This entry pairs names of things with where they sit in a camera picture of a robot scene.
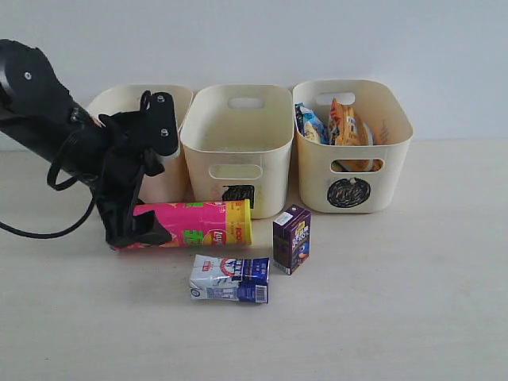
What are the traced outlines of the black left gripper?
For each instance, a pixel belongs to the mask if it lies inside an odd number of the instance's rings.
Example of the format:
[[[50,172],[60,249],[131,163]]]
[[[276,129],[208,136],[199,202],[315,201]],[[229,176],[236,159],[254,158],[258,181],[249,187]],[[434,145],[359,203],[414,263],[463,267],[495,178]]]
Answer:
[[[179,197],[179,131],[173,96],[145,90],[135,110],[101,112],[98,119],[103,125],[118,127],[124,139],[120,152],[138,156],[144,165],[143,177],[137,160],[110,158],[106,162],[96,186],[106,243],[127,247],[171,242],[171,233],[154,211],[133,215],[133,210],[139,192],[141,198]]]

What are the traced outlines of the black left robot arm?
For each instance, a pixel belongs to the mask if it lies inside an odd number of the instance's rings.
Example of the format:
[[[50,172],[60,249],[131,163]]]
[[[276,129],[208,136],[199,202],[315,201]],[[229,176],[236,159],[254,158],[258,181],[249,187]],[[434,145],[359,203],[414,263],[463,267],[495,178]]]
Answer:
[[[31,233],[6,223],[19,237],[48,240],[75,231],[99,212],[106,243],[161,245],[172,235],[155,211],[135,214],[145,176],[164,172],[163,158],[179,154],[173,97],[146,90],[134,111],[92,117],[59,81],[47,56],[15,40],[1,41],[1,131],[50,164],[46,183],[64,191],[89,187],[84,215],[56,233]]]

